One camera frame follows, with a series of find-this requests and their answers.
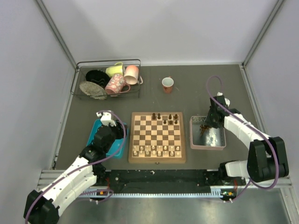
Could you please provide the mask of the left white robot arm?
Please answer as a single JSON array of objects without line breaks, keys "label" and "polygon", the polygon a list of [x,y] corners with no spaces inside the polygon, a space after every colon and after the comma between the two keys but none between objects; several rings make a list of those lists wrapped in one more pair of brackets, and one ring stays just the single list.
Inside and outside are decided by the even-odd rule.
[{"label": "left white robot arm", "polygon": [[101,125],[88,144],[54,182],[40,191],[29,193],[24,219],[27,224],[56,224],[65,209],[87,188],[105,182],[102,162],[116,140],[125,141],[128,126],[117,120],[116,125]]}]

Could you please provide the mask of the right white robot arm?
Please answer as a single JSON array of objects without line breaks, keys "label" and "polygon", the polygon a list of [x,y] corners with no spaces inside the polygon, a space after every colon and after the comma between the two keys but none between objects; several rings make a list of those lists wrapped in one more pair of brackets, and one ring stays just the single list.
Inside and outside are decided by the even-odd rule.
[{"label": "right white robot arm", "polygon": [[221,92],[210,98],[210,103],[207,117],[201,126],[202,131],[224,128],[248,149],[247,160],[220,164],[218,179],[222,184],[230,184],[235,177],[263,182],[289,175],[285,142],[282,138],[271,137],[256,129],[237,109],[229,108],[230,101]]}]

